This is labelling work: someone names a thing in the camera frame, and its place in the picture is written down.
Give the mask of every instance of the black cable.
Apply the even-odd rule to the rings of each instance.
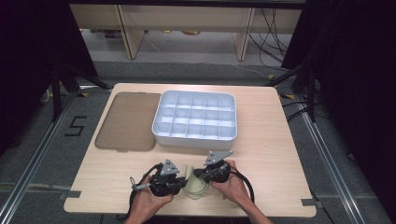
[[[262,45],[260,46],[260,45],[256,42],[256,40],[253,38],[253,36],[251,36],[251,35],[249,35],[249,36],[250,36],[251,40],[253,41],[253,43],[257,46],[257,48],[259,48],[260,51],[263,51],[264,53],[268,54],[271,58],[277,60],[279,63],[282,63],[282,60],[281,60],[281,59],[279,59],[278,57],[276,57],[276,56],[275,56],[273,53],[271,53],[270,51],[264,49],[264,48],[262,47]]]
[[[250,184],[250,181],[248,181],[248,179],[244,175],[239,173],[238,171],[237,172],[230,171],[230,174],[238,176],[239,178],[241,178],[247,184],[247,188],[248,188],[248,191],[249,191],[249,194],[250,194],[250,200],[254,202],[254,191],[253,191],[253,187]]]
[[[154,165],[153,167],[151,167],[147,173],[145,173],[142,177],[142,179],[139,181],[139,183],[137,183],[137,185],[141,185],[143,183],[143,181],[145,181],[145,179],[149,176],[149,174],[154,170],[154,169],[159,169],[161,168],[163,164],[162,163],[158,163],[156,165]],[[121,215],[116,215],[116,220],[118,221],[125,221],[129,215],[131,215],[131,208],[132,208],[132,204],[134,202],[134,196],[136,195],[137,191],[132,190],[131,195],[129,196],[129,209],[127,214],[125,214],[123,217]]]
[[[104,217],[105,217],[105,215],[104,215],[104,214],[102,214],[102,215],[100,216],[99,224],[102,224],[102,223],[103,223],[103,219],[104,219]]]
[[[282,105],[282,107],[288,106],[288,105],[297,105],[297,104],[306,104],[305,101],[297,101],[289,104]]]
[[[327,218],[330,220],[330,222],[332,224],[335,224],[334,220],[332,220],[332,217],[330,216],[329,212],[327,211],[327,209],[324,207],[323,203],[320,201],[320,199],[317,197],[317,195],[314,193],[314,191],[312,191],[311,188],[309,188],[309,191],[311,191],[312,196],[314,197],[315,201],[319,202],[322,204],[322,209],[323,212],[326,214]]]
[[[253,36],[251,36],[251,35],[249,35],[249,36],[250,36],[250,38],[253,40],[254,44],[259,48],[259,59],[260,59],[260,62],[262,63],[263,66],[265,66],[265,67],[267,67],[267,68],[275,69],[275,70],[277,70],[277,71],[282,71],[282,72],[288,72],[288,71],[289,71],[289,70],[287,70],[287,69],[275,68],[275,67],[266,65],[266,64],[262,61],[262,51],[266,52],[269,56],[271,56],[271,57],[273,57],[273,58],[275,57],[274,59],[276,59],[276,60],[280,60],[280,59],[278,59],[275,55],[273,55],[272,53],[270,53],[270,52],[267,51],[266,49],[263,49],[263,48],[262,48],[262,45],[260,46],[260,45],[253,39]]]
[[[282,55],[282,58],[285,58],[284,50],[281,48],[280,45],[282,45],[282,46],[285,47],[286,49],[287,49],[287,47],[286,47],[286,46],[279,40],[279,38],[277,37],[276,20],[275,20],[275,17],[276,17],[276,10],[273,8],[273,20],[272,20],[272,22],[271,22],[271,25],[270,25],[269,21],[267,20],[267,18],[266,18],[266,16],[265,16],[265,13],[264,13],[263,8],[262,8],[262,15],[264,16],[265,22],[267,23],[267,26],[268,26],[268,34],[267,34],[267,37],[268,37],[269,34],[271,34],[271,36],[273,37],[273,39],[275,40],[275,42],[276,42],[276,44],[277,44],[277,47],[274,47],[274,46],[272,46],[272,45],[270,45],[270,44],[268,44],[268,43],[266,43],[266,44],[267,44],[268,46],[274,48],[274,49],[278,49],[279,52],[280,52],[280,55]]]
[[[269,33],[267,34],[267,36],[266,36],[265,38],[262,38],[262,34],[259,34],[259,37],[262,39],[263,42],[265,42],[265,44],[266,44],[268,47],[270,47],[270,48],[272,48],[272,49],[279,49],[279,48],[277,48],[277,47],[275,47],[275,46],[273,46],[273,45],[270,45],[269,43],[266,42],[266,39],[267,39],[268,35],[269,35]]]
[[[304,113],[304,112],[306,112],[306,111],[308,111],[308,107],[304,107],[303,109],[301,109],[301,110],[295,112],[294,114],[287,116],[288,122],[289,122],[291,119],[297,117],[297,115],[299,115],[299,114],[301,114],[301,113]]]

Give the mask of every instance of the white compartment tray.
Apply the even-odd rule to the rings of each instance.
[[[152,131],[165,146],[229,149],[236,123],[235,98],[229,93],[165,91]]]

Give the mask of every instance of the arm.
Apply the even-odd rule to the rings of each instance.
[[[230,166],[236,168],[235,161],[227,161]],[[224,183],[210,182],[210,186],[223,193],[223,199],[229,199],[238,204],[254,224],[273,223],[265,214],[250,200],[244,182],[236,175],[230,174]]]
[[[148,176],[143,184],[147,184],[151,176]],[[142,189],[134,196],[134,203],[131,208],[131,215],[125,224],[142,224],[153,217],[160,208],[172,202],[173,195],[164,197],[154,196],[149,189]]]

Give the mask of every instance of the floor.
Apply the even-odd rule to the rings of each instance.
[[[198,35],[186,35],[179,31],[162,32],[148,31],[145,34],[137,57],[129,60],[126,57],[123,42],[120,38],[105,38],[102,33],[92,33],[83,30],[81,33],[86,41],[87,47],[95,62],[99,76],[107,74],[109,82],[118,82],[125,77],[111,77],[108,63],[117,63],[117,69],[126,64],[140,66],[146,63],[160,63],[158,68],[174,68],[175,73],[182,70],[178,64],[188,65],[211,65],[221,64],[221,68],[230,67],[230,73],[250,73],[259,77],[268,78],[268,73],[262,72],[268,69],[282,70],[280,62],[270,56],[260,53],[252,40],[249,40],[247,56],[243,62],[236,60],[232,34],[207,33]],[[259,43],[261,37],[252,35]],[[291,35],[279,35],[282,44],[287,46]],[[273,39],[268,40],[272,46],[276,45]],[[282,59],[278,49],[265,47],[277,58]],[[281,74],[282,71],[274,70],[274,74]],[[293,103],[296,100],[290,99],[290,83],[279,85],[278,91],[281,96],[282,105]],[[95,129],[95,122],[101,115],[101,109],[105,106],[108,93],[99,92],[90,95],[90,101],[84,97],[77,97],[70,105],[71,111],[64,118],[60,126],[60,131],[55,133],[55,140],[51,142],[50,150],[45,155],[45,159],[40,164],[37,173],[32,179],[26,194],[20,201],[19,208],[14,211],[14,218],[10,223],[120,223],[114,216],[98,214],[67,214],[63,210],[64,197],[73,183],[74,176],[78,171],[79,162],[82,160],[86,146],[90,143],[92,133]],[[289,116],[302,109],[299,105],[287,105],[284,107],[285,115]],[[7,151],[0,160],[0,202],[4,203],[12,191],[13,186],[18,182],[28,165],[30,159],[35,155],[41,139],[46,136],[46,131],[50,126],[51,101],[43,104],[35,112],[31,122],[25,131],[21,133],[21,141],[18,146]],[[84,133],[71,141],[64,137],[71,132],[68,125],[75,115],[89,114],[83,122],[86,122]],[[312,218],[293,217],[271,217],[275,223],[359,223],[353,220],[348,213],[343,202],[339,189],[334,184],[329,168],[323,160],[323,153],[320,152],[318,142],[313,139],[309,126],[309,119],[304,114],[297,113],[298,116],[290,119],[290,131],[293,135],[308,185],[315,192],[318,200],[326,211],[318,206],[318,213]],[[331,157],[340,172],[345,186],[351,192],[354,202],[358,205],[359,211],[365,222],[362,223],[390,223],[387,215],[383,211],[369,184],[365,181],[359,167],[347,156],[347,148],[341,136],[337,134],[336,128],[332,125],[331,118],[326,113],[324,107],[316,107],[317,122],[315,125],[320,130],[320,134],[325,141],[325,147],[331,152]],[[248,223],[245,219],[205,219],[205,218],[179,218],[168,217],[167,219],[152,219],[150,223]]]

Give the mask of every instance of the human hand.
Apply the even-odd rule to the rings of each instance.
[[[235,161],[226,161],[233,169],[236,169]],[[245,200],[250,200],[244,181],[234,174],[230,174],[228,180],[224,183],[211,181],[210,186],[218,189],[223,194],[223,199],[241,205]]]
[[[146,177],[143,184],[147,184],[151,179],[151,175]],[[174,195],[166,195],[164,197],[156,197],[150,189],[141,189],[134,196],[134,202],[131,208],[131,215],[125,224],[141,224],[153,217],[160,208],[167,203],[172,202]]]

